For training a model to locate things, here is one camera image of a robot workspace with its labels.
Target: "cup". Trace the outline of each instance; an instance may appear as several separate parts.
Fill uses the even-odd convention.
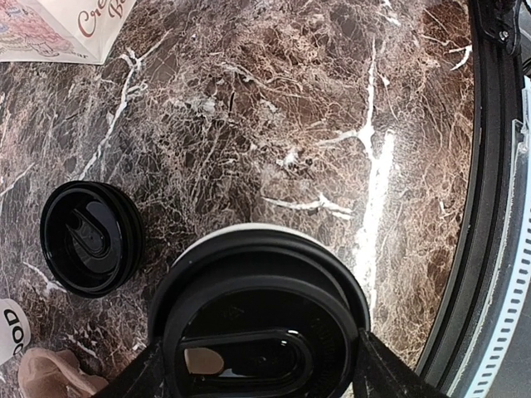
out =
[[[0,299],[0,365],[26,347],[32,338],[30,324],[20,305]]]

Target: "black plastic lid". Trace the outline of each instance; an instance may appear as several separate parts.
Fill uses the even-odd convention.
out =
[[[68,182],[48,198],[41,247],[66,289],[98,298],[124,284],[144,254],[144,228],[134,203],[101,182]]]
[[[173,397],[339,397],[352,381],[368,306],[322,245],[286,229],[235,226],[175,263],[149,314],[163,336]],[[186,350],[213,350],[217,375],[192,374]]]

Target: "red illustration on box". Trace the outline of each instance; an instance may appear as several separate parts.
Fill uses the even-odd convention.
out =
[[[5,51],[36,51],[54,57],[73,53],[74,46],[31,7],[17,0],[0,0],[0,54]]]

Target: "black rubber trim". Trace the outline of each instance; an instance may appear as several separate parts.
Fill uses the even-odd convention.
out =
[[[450,278],[417,373],[447,391],[470,344],[500,248],[511,160],[512,122],[522,120],[519,56],[479,32],[470,1],[475,119],[469,187]]]

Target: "brown marble surface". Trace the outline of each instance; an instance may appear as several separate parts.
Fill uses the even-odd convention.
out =
[[[104,66],[0,64],[0,297],[32,344],[115,377],[178,254],[259,221],[337,254],[414,366],[470,166],[464,3],[140,0]],[[92,301],[54,284],[38,240],[48,195],[80,178],[121,187],[148,229],[141,271]],[[0,367],[1,397],[19,397],[16,369]]]

